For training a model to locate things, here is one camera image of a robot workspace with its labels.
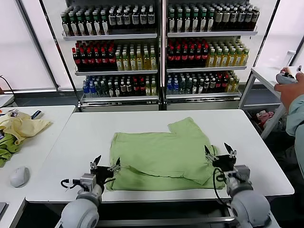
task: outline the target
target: teal sleeve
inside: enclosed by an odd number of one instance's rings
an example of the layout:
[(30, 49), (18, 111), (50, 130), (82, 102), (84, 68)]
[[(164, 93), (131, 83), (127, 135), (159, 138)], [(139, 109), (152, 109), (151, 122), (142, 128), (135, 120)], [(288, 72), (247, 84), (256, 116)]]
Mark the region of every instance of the teal sleeve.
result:
[(289, 107), (286, 132), (295, 136), (294, 149), (304, 176), (304, 95), (297, 97)]

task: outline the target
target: white computer mouse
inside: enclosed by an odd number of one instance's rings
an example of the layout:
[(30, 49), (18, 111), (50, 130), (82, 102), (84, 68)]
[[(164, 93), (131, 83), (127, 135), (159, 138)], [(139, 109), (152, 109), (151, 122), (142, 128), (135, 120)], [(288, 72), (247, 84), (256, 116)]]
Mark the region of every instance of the white computer mouse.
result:
[(29, 180), (29, 169), (25, 166), (17, 168), (9, 177), (10, 184), (17, 188), (25, 184)]

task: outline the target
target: cable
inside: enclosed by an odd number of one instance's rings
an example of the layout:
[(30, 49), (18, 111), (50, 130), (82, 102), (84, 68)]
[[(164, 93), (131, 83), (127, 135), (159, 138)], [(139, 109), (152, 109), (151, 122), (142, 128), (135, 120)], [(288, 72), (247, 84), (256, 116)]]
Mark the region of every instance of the cable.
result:
[(0, 107), (0, 108), (4, 108), (4, 107), (7, 107), (7, 106), (9, 106), (9, 105), (11, 105), (12, 103), (15, 102), (15, 93), (14, 93), (13, 89), (10, 87), (10, 84), (8, 83), (8, 81), (3, 77), (3, 75), (0, 75), (0, 78), (2, 78), (6, 82), (6, 84), (8, 84), (8, 86), (9, 86), (9, 88), (10, 88), (10, 90), (13, 93), (13, 96), (14, 96), (14, 99), (13, 99), (13, 101), (11, 103)]
[(217, 188), (216, 188), (216, 186), (215, 186), (215, 174), (216, 174), (216, 172), (217, 171), (219, 171), (222, 175), (224, 175), (224, 173), (219, 169), (219, 168), (215, 168), (214, 169), (214, 171), (213, 171), (213, 189), (214, 189), (214, 192), (215, 192), (215, 194), (216, 194), (216, 196), (217, 196), (217, 198), (218, 198), (218, 200), (220, 201), (220, 203), (222, 204), (222, 205), (224, 205), (225, 207), (227, 207), (227, 208), (231, 208), (229, 205), (227, 205), (220, 197), (219, 197), (219, 195), (218, 195), (218, 191), (217, 191)]

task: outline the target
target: person's hand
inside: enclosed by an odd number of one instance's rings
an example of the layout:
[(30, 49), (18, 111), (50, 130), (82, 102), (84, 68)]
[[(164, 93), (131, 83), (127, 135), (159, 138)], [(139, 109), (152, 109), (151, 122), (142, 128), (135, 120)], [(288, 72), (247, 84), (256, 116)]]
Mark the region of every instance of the person's hand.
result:
[(281, 70), (281, 73), (285, 73), (285, 72), (287, 72), (287, 73), (289, 73), (289, 74), (291, 75), (291, 71), (290, 71), (289, 67), (284, 67), (284, 68)]
[(298, 83), (275, 85), (275, 90), (281, 92), (281, 101), (284, 104), (286, 110), (289, 110), (290, 104), (300, 95), (304, 94), (304, 74), (299, 72), (296, 74)]

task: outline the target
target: green t-shirt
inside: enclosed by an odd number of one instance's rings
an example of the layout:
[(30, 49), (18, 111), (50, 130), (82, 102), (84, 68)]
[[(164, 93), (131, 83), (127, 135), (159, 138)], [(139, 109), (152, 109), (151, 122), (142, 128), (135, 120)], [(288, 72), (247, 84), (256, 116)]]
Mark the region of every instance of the green t-shirt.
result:
[[(116, 133), (110, 163), (120, 158), (121, 170), (108, 190), (167, 191), (212, 189), (214, 167), (206, 161), (206, 145), (215, 155), (208, 137), (188, 117), (168, 125), (170, 133)], [(223, 183), (216, 182), (217, 188)]]

